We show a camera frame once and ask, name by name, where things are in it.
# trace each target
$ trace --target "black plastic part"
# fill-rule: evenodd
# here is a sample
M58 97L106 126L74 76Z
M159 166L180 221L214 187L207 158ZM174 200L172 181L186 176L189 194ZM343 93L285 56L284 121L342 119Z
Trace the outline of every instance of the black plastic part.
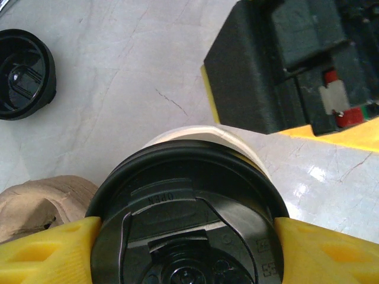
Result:
M0 31L0 119L25 118L55 94L55 65L46 45L27 31Z
M351 106L379 99L379 6L360 0L241 0L204 66L220 122L269 134L339 128L319 88L334 68Z
M91 252L94 284L186 283L186 275L199 283L282 282L273 222L288 217L285 203L228 147L177 140L143 149L109 175L86 216L102 219ZM216 268L219 260L232 269Z

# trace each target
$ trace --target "white floor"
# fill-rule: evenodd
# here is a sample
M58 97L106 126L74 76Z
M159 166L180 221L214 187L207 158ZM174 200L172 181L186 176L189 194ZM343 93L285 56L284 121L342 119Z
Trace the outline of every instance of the white floor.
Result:
M98 185L158 134L212 124L200 66L234 0L18 0L0 30L52 51L57 96L0 121L0 191L79 175ZM379 155L232 130L256 148L293 218L379 243Z

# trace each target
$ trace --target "red tab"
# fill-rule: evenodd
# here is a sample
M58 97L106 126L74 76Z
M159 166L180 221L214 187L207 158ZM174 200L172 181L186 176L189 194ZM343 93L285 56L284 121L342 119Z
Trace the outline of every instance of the red tab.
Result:
M361 108L352 108L343 112L343 116L336 116L338 127L349 127L365 121Z

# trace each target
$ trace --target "yellow edge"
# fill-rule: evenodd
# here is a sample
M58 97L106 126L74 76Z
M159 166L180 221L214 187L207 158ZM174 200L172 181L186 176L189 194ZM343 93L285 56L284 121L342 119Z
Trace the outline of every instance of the yellow edge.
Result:
M203 76L205 90L207 91L209 105L211 106L213 120L215 123L221 124L219 113L217 112L217 108L216 108L216 103L214 102L211 85L209 84L208 74L204 65L202 65L201 67L201 75Z
M356 149L379 152L379 118L336 134L315 137L310 125L282 131L291 137L308 138Z

